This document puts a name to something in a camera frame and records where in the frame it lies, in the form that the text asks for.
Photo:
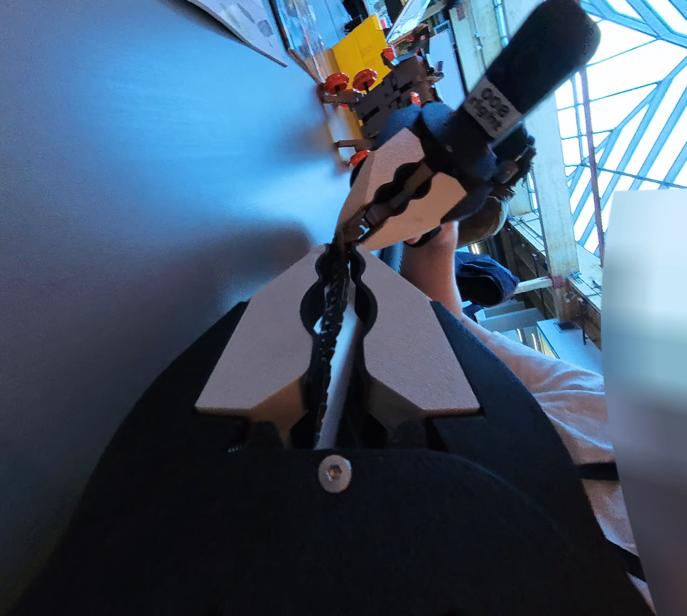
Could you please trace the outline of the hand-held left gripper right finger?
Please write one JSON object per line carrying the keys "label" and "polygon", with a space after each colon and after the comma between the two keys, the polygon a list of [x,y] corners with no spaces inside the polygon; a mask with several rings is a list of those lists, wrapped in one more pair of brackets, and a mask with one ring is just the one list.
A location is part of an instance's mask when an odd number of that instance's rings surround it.
{"label": "hand-held left gripper right finger", "polygon": [[479,402],[430,300],[356,247],[365,412],[383,426],[477,414]]}

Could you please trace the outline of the grey desk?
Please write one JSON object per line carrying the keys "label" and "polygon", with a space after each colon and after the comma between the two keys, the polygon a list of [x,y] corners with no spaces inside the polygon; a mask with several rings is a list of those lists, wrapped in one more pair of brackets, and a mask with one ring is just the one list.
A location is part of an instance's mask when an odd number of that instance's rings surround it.
{"label": "grey desk", "polygon": [[154,379],[330,240],[331,124],[182,0],[1,0],[2,615]]}

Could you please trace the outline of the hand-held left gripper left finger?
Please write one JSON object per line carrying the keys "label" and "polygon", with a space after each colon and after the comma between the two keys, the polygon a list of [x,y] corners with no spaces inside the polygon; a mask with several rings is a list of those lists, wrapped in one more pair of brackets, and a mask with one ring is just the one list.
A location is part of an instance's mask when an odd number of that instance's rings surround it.
{"label": "hand-held left gripper left finger", "polygon": [[253,295],[196,401],[200,414],[272,422],[286,444],[307,413],[302,380],[323,315],[323,284],[313,248]]}

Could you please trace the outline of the thin red rod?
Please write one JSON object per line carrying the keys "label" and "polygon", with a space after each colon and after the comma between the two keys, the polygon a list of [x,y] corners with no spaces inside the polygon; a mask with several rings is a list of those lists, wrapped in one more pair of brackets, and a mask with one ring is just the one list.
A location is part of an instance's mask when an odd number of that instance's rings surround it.
{"label": "thin red rod", "polygon": [[[581,0],[575,0],[578,5],[581,5]],[[594,145],[594,132],[591,122],[591,105],[589,98],[589,87],[588,87],[588,76],[587,76],[587,64],[583,63],[583,66],[579,72],[581,94],[582,94],[582,105],[583,113],[585,117],[585,130],[588,145],[588,162],[590,170],[590,185],[591,194],[594,204],[594,221],[598,239],[598,255],[600,266],[603,268],[605,265],[605,234],[603,229],[603,218],[602,210],[600,207],[600,194],[598,188],[598,169],[596,163],[596,152]]]}

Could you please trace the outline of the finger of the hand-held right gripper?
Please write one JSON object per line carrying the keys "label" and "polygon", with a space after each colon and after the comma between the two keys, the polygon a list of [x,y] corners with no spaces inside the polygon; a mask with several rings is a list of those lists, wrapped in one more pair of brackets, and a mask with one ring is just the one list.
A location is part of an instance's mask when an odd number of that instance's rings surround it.
{"label": "finger of the hand-held right gripper", "polygon": [[422,236],[441,225],[442,218],[467,195],[456,179],[437,173],[424,197],[411,199],[402,213],[390,216],[364,237],[361,245],[369,251],[377,251]]}
{"label": "finger of the hand-held right gripper", "polygon": [[402,129],[358,165],[337,221],[340,235],[364,235],[428,196],[430,169],[420,139]]}

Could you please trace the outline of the blue printed leaflet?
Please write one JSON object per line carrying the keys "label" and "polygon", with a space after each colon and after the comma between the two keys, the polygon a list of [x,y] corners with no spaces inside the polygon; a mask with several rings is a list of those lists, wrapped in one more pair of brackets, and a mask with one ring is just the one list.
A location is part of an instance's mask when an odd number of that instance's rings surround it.
{"label": "blue printed leaflet", "polygon": [[316,84],[322,82],[317,55],[323,52],[314,12],[307,0],[268,0],[288,56]]}

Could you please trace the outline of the dark blue bag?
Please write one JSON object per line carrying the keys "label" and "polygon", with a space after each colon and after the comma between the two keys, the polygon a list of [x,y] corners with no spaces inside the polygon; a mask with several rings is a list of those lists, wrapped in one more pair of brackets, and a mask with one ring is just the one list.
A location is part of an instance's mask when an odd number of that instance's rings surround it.
{"label": "dark blue bag", "polygon": [[455,277],[463,301],[493,307],[511,300],[520,284],[510,270],[486,254],[456,251]]}

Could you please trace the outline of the grey orange toy robot chassis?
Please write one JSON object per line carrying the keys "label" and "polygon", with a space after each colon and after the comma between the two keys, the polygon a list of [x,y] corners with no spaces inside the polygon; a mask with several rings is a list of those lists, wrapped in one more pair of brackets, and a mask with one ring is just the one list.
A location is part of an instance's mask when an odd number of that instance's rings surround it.
{"label": "grey orange toy robot chassis", "polygon": [[378,85],[373,85],[377,71],[365,68],[352,80],[344,72],[334,72],[316,87],[322,103],[344,107],[358,121],[361,139],[335,142],[336,148],[355,149],[346,163],[350,168],[357,167],[375,148],[376,137],[393,113],[439,100],[435,85],[444,76],[442,61],[432,65],[421,49],[395,59],[390,47],[382,51],[381,60],[389,72]]}

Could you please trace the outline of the yellow plastic bin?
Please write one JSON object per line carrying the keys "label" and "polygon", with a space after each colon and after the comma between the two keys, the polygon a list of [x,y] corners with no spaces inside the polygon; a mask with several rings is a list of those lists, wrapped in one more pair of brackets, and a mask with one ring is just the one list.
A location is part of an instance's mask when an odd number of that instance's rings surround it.
{"label": "yellow plastic bin", "polygon": [[347,110],[365,140],[379,132],[387,104],[383,81],[394,60],[376,15],[364,19],[323,54],[318,96],[325,104]]}

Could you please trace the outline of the person's right forearm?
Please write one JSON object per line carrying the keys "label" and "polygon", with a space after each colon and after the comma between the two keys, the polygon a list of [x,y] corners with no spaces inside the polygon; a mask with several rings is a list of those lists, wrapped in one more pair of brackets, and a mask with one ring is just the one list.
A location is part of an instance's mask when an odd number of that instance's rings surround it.
{"label": "person's right forearm", "polygon": [[454,254],[458,244],[458,223],[448,222],[427,243],[417,246],[421,236],[403,244],[400,276],[425,296],[462,319],[462,299],[455,279]]}

